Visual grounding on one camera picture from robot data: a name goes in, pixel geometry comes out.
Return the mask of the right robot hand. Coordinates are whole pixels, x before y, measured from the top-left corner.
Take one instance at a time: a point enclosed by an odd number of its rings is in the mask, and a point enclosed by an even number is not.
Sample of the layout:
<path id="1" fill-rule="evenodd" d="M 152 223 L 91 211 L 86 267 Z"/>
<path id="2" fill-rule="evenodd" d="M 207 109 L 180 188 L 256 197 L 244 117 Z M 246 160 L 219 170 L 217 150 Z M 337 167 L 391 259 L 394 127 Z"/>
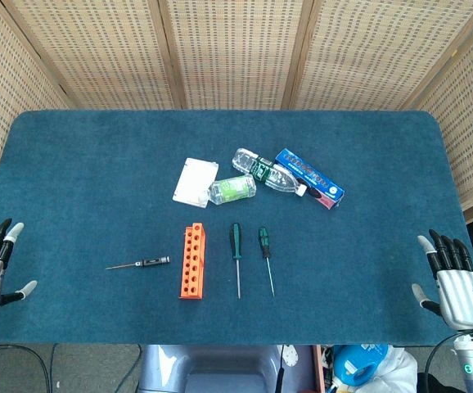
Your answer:
<path id="1" fill-rule="evenodd" d="M 473 261 L 466 245 L 429 231 L 417 240 L 426 254 L 439 301 L 432 301 L 417 283 L 412 293 L 420 307 L 440 316 L 456 331 L 473 330 Z"/>

